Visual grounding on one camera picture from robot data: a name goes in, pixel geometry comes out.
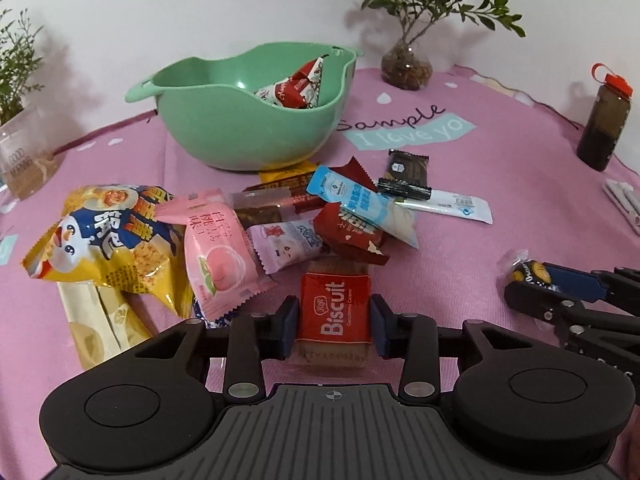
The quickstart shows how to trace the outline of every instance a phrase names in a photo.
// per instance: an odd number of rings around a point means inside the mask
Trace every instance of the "red bottle cap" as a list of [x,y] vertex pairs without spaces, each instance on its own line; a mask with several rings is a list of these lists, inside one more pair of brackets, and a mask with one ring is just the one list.
[[[604,81],[600,81],[599,79],[596,78],[596,70],[599,69],[601,66],[603,66],[610,72],[610,73],[607,73],[606,76],[604,76]],[[634,93],[634,89],[631,88],[631,86],[629,86],[629,83],[626,82],[626,79],[624,79],[622,76],[614,74],[613,70],[611,70],[608,66],[606,66],[603,63],[596,63],[595,65],[593,65],[593,67],[591,67],[591,77],[593,77],[598,83],[604,83],[607,86],[611,86],[612,88],[615,88],[627,99],[631,98],[631,96]]]

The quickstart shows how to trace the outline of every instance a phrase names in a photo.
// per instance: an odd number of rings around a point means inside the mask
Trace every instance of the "yellow wrapper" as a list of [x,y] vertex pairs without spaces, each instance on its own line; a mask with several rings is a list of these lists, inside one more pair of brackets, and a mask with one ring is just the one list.
[[274,180],[280,180],[281,178],[289,178],[290,176],[309,173],[311,171],[315,171],[317,168],[317,164],[309,162],[308,160],[303,160],[302,162],[289,166],[288,168],[283,168],[282,170],[259,171],[258,176],[262,183],[273,182]]
[[32,278],[91,282],[151,293],[189,317],[193,293],[184,265],[184,228],[155,218],[172,199],[161,187],[85,186],[66,199],[62,220],[25,256]]
[[119,290],[85,283],[58,283],[58,290],[84,370],[151,337]]

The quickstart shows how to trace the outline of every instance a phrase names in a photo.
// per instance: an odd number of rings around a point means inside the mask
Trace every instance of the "white wall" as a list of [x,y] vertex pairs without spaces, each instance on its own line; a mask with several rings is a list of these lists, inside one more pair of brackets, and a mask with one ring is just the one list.
[[[601,61],[640,92],[640,0],[512,0],[527,38],[439,23],[421,49],[438,69],[453,63],[492,75],[584,122]],[[9,0],[44,24],[40,47],[47,89],[37,101],[60,142],[151,109],[124,103],[126,90],[185,56],[226,57],[255,44],[307,40],[360,46],[375,66],[398,36],[383,11],[356,0]],[[618,155],[640,171],[640,110],[633,109]]]

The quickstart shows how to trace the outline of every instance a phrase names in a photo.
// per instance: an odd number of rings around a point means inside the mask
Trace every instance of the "grey ribbed panel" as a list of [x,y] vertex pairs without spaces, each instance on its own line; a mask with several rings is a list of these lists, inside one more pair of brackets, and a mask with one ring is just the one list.
[[[137,475],[66,466],[47,480],[540,480],[487,463],[433,408],[398,403],[386,386],[281,386],[257,406],[229,409],[189,456]],[[613,480],[605,466],[550,480]]]

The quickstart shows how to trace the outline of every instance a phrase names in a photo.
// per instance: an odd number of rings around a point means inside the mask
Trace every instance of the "metal screw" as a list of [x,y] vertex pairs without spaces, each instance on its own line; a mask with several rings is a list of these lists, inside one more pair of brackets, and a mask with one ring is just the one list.
[[406,384],[404,386],[404,392],[412,397],[429,397],[433,395],[436,388],[433,384],[425,383],[423,381],[414,381],[413,383]]
[[248,399],[257,395],[260,388],[253,383],[236,383],[229,386],[229,395],[236,399]]

